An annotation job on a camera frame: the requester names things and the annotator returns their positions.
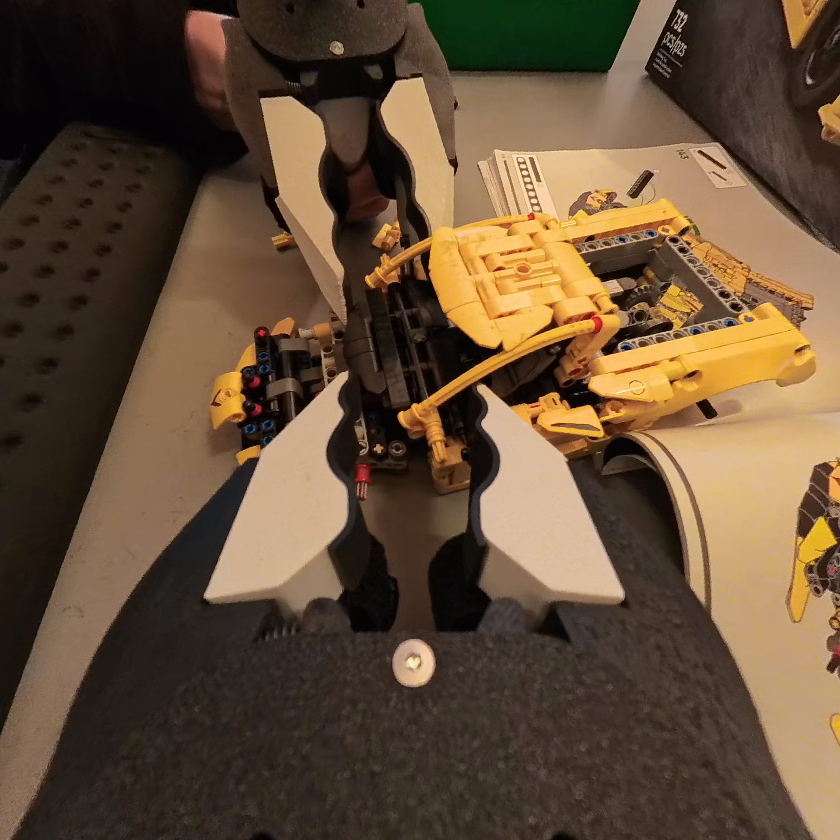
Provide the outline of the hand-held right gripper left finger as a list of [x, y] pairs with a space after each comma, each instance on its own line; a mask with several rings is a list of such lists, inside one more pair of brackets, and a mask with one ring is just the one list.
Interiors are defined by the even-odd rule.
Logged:
[[297, 616], [363, 579], [356, 490], [361, 414], [356, 377], [338, 377], [257, 460], [204, 592], [212, 604], [274, 601]]

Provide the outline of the grey desk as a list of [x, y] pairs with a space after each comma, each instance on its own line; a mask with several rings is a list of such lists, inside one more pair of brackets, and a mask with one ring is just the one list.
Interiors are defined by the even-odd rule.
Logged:
[[[707, 133], [646, 78], [619, 62], [605, 75], [460, 73], [457, 224], [489, 217], [477, 162], [515, 151], [705, 144]], [[297, 253], [277, 253], [274, 222], [249, 159], [202, 184], [92, 481], [2, 733], [2, 838], [12, 838], [43, 780], [68, 710], [102, 638], [153, 561], [236, 468], [235, 435], [214, 432], [208, 389], [253, 328], [285, 317], [320, 322], [326, 309]], [[755, 385], [725, 397], [753, 416], [838, 408], [838, 254], [766, 196], [761, 229], [702, 197], [670, 198], [704, 235], [751, 267], [815, 296], [806, 334], [817, 373], [793, 387]], [[427, 564], [466, 521], [465, 493], [438, 497], [427, 469], [386, 477], [365, 504], [399, 581], [395, 630], [434, 625]]]

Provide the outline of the open instruction booklet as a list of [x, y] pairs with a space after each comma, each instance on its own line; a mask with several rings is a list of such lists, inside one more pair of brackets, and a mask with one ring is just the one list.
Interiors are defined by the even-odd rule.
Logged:
[[666, 483], [690, 584], [758, 709], [780, 776], [814, 838], [838, 838], [838, 254], [741, 174], [717, 143], [503, 151], [479, 163], [495, 211], [562, 223], [667, 199], [699, 233], [654, 264], [665, 319], [699, 338], [710, 312], [680, 266], [747, 312], [772, 304], [815, 372], [709, 396], [718, 418], [628, 433], [605, 472], [650, 464]]

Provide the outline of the green plastic bin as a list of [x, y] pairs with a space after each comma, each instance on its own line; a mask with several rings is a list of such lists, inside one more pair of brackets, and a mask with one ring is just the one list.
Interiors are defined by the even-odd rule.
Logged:
[[422, 1], [451, 70], [611, 69], [638, 1]]

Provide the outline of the toy car set cardboard box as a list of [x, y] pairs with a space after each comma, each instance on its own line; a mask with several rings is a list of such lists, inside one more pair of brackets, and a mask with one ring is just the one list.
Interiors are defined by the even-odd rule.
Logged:
[[839, 246], [839, 2], [676, 2], [651, 80]]

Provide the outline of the yellow toy brick car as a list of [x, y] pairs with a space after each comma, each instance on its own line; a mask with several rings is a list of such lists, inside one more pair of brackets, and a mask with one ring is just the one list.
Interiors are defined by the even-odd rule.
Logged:
[[348, 292], [340, 322], [258, 327], [213, 383], [209, 422], [257, 458], [341, 373], [362, 394], [357, 493], [372, 469], [404, 471], [427, 445], [434, 488], [467, 490], [475, 433], [467, 391], [483, 383], [566, 458], [743, 386], [816, 372], [799, 325], [812, 299], [700, 236], [668, 200], [559, 220], [548, 213], [440, 227]]

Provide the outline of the person's left hand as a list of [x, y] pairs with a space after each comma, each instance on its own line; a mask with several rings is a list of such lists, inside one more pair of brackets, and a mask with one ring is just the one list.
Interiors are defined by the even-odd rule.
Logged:
[[194, 99], [220, 128], [235, 132], [225, 88], [224, 26], [231, 16], [194, 9], [185, 16], [184, 45]]

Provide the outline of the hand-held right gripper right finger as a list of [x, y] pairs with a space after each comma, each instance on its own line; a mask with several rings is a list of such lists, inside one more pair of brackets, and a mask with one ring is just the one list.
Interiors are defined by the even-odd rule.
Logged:
[[559, 602], [623, 603], [566, 458], [486, 385], [469, 397], [467, 580], [491, 600], [518, 602], [531, 625]]

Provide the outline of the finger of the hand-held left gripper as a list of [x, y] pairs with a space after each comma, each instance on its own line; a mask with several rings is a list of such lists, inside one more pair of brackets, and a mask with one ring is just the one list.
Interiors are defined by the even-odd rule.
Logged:
[[278, 195], [276, 204], [332, 312], [346, 323], [344, 266], [335, 249], [338, 215], [324, 185], [331, 140], [349, 128], [336, 100], [315, 108], [290, 95], [259, 98]]
[[447, 157], [424, 79], [397, 80], [377, 106], [386, 184], [393, 189], [405, 246], [451, 227], [455, 170]]

